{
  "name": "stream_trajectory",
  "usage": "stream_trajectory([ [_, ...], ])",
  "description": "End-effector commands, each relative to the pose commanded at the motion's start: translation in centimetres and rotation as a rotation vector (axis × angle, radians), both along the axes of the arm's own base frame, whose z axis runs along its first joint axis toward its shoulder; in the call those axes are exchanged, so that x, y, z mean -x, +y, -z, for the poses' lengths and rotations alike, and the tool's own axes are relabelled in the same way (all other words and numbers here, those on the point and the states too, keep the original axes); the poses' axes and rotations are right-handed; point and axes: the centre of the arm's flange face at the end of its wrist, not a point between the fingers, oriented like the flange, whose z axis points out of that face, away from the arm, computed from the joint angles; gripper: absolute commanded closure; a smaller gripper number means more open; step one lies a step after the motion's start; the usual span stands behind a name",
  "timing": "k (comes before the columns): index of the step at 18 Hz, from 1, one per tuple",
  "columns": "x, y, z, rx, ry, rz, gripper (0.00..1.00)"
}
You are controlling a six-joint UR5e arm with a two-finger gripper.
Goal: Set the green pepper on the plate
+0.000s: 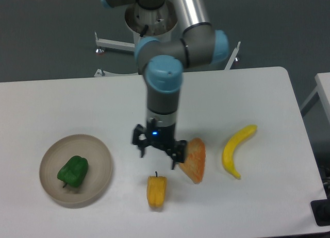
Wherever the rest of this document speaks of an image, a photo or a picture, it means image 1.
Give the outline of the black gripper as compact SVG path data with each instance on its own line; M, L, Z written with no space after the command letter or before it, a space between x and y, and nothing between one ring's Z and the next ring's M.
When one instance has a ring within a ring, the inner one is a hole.
M133 130L132 144L140 150L140 157L145 155L145 149L153 146L166 152L172 159L171 170L174 170L177 164L184 163L187 157L187 141L176 141L175 126L158 126L155 119L146 122L146 128L137 124Z

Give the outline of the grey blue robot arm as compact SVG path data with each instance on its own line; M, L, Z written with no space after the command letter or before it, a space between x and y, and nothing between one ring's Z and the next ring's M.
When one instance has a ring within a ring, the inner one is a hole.
M180 88L185 69L218 63L229 53L226 34L215 30L203 0L100 0L105 7L127 6L125 19L139 34L134 58L147 88L146 124L132 143L164 151L173 164L187 157L187 141L175 139Z

